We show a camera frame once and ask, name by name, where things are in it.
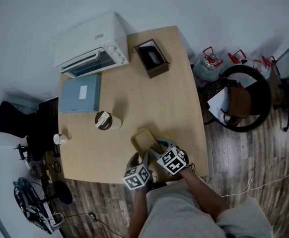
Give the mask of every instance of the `white cord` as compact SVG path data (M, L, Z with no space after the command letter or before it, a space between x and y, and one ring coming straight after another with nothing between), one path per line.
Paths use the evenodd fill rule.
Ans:
M63 221L64 221L64 216L63 216L63 214L62 213L59 213L59 212L57 212L57 213L54 213L50 218L48 218L48 220L54 220L54 216L55 215L61 215L61 217L62 217L62 222L60 222L60 223L58 223L59 225L61 224L61 223L63 223Z
M53 186L53 185L51 184L51 185L48 185L48 186L47 186L45 195L46 195L46 193L48 193L48 196L53 195L53 192L49 190L49 187L50 187L50 186Z
M255 188L250 188L250 187L249 187L250 184L251 184L252 181L253 181L253 179L250 178L250 179L248 179L248 181L247 181L247 183L248 183L248 188L247 188L247 190L245 190L245 191L243 191L243 192L241 192L241 193L229 194L229 195L225 195L225 196L221 196L221 197L236 196L236 195L244 194L244 193L248 192L249 190L259 189L259 188L261 188L261 187L263 187L263 186L265 186L265 185L268 185L268 184L271 184L271 183L273 183L273 182L277 182L277 181L283 180L283 179L285 179L285 178L287 178L287 177L289 177L289 175L288 175L288 176L285 176L285 177L283 177L283 178L281 178L281 179L279 179L279 180L271 181L271 182L265 183L265 184L263 184L263 185L260 185L260 186L258 186L258 187L255 187Z

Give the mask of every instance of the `brown bag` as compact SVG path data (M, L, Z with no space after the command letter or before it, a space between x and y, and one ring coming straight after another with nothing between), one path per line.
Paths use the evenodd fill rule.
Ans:
M228 89L230 102L226 115L244 119L250 116L251 96L250 93L237 87L229 87Z

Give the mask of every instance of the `sticker label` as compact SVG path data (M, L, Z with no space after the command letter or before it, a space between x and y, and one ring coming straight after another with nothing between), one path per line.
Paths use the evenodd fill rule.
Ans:
M97 40L97 39L99 39L99 38L101 38L101 37L103 37L104 36L104 34L97 34L96 36L95 36L95 40Z
M99 126L103 125L108 118L110 118L110 115L106 111L104 111L104 113L98 119L98 122L95 124L96 128L99 128Z
M86 93L87 93L87 86L82 85L79 91L79 99L80 100L86 99Z

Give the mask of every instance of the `oven knob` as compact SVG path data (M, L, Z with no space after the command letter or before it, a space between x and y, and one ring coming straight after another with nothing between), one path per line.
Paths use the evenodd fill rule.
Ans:
M117 58L117 63L124 63L124 58Z
M108 52L108 53L113 53L113 52L116 51L116 49L117 49L117 47L116 47L115 45L109 45L109 46L107 47L107 52Z
M113 52L113 53L111 53L110 54L113 58L118 58L118 57L120 57L120 53L119 52Z

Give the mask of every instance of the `light blue binder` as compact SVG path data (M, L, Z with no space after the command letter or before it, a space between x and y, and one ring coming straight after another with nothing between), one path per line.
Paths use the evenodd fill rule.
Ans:
M98 112L100 76L90 75L63 82L60 113Z

